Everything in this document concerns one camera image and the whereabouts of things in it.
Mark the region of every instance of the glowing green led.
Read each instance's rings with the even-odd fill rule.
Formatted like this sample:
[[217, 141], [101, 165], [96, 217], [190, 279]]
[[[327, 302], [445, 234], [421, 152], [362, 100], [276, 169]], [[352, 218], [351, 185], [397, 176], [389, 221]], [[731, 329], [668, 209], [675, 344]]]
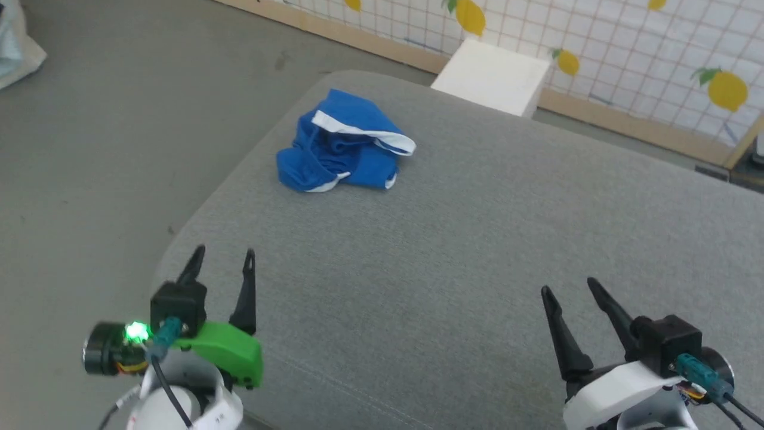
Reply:
[[151, 337], [151, 330], [140, 321], [132, 322], [125, 326], [125, 338], [133, 344], [140, 344]]

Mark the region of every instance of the grid patterned paper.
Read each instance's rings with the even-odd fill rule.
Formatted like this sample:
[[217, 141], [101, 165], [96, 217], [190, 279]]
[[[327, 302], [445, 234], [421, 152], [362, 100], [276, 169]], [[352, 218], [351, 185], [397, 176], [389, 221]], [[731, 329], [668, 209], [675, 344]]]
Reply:
[[[447, 56], [466, 38], [547, 59], [564, 50], [547, 87], [729, 146], [764, 109], [764, 0], [450, 0], [451, 12], [449, 0], [281, 1]], [[460, 24], [473, 12], [481, 31]], [[569, 54], [577, 67], [563, 67]], [[701, 86], [702, 67], [723, 73]]]

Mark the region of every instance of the crumpled blue garment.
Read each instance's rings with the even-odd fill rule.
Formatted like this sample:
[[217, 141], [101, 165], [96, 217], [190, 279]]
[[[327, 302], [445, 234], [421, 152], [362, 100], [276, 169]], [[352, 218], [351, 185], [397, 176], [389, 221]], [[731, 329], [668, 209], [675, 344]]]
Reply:
[[340, 90], [301, 116], [292, 148], [276, 155], [279, 180], [294, 190], [322, 192], [338, 182], [389, 189], [397, 158], [416, 149], [413, 140], [377, 105]]

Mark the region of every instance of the wooden strip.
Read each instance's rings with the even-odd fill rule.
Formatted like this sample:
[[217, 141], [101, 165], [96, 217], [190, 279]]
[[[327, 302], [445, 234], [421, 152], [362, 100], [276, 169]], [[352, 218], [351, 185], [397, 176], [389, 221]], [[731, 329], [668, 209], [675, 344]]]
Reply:
[[759, 116], [759, 119], [753, 123], [746, 135], [740, 139], [740, 143], [737, 144], [730, 156], [724, 162], [724, 168], [732, 170], [737, 166], [740, 159], [746, 154], [748, 148], [753, 145], [753, 139], [759, 135], [760, 132], [764, 132], [764, 115]]
[[[342, 23], [325, 20], [284, 3], [272, 0], [214, 0], [265, 18], [278, 21], [333, 41], [356, 47], [372, 54], [408, 64], [420, 70], [440, 73], [448, 57], [418, 47], [378, 37]], [[700, 161], [723, 166], [731, 159], [732, 148], [707, 138], [658, 122], [638, 119], [596, 103], [576, 99], [553, 90], [544, 89], [539, 107], [570, 116], [579, 121], [637, 138], [667, 148]]]

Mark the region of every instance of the gray table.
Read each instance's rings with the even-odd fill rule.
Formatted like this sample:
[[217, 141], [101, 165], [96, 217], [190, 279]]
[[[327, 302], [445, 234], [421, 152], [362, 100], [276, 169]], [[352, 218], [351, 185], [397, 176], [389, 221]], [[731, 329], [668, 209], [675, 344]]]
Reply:
[[[387, 191], [299, 194], [274, 156], [330, 88], [375, 101], [419, 147]], [[263, 387], [281, 428], [561, 428], [539, 288], [555, 289], [599, 365], [622, 356], [588, 293], [633, 315], [680, 314], [764, 410], [761, 196], [661, 161], [390, 77], [316, 84], [184, 226], [154, 283], [198, 243], [211, 319], [257, 252]], [[729, 428], [711, 407], [706, 428]]]

